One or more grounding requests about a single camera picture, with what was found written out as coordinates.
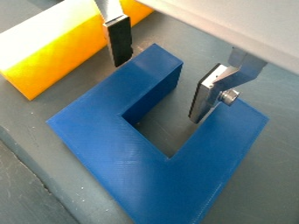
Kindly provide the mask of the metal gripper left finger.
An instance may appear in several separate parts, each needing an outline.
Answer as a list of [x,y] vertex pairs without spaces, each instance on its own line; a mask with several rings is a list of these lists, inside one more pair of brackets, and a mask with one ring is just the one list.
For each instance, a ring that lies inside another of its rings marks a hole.
[[133,54],[131,18],[123,12],[119,0],[95,0],[104,20],[103,29],[115,67],[121,66]]

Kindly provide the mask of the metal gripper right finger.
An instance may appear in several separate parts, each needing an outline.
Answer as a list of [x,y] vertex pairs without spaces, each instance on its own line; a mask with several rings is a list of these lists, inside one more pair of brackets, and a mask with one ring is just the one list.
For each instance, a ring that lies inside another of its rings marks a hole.
[[233,87],[252,81],[265,65],[267,62],[259,57],[232,48],[228,66],[217,64],[197,83],[188,114],[193,123],[201,120],[219,102],[228,106],[235,102],[239,91]]

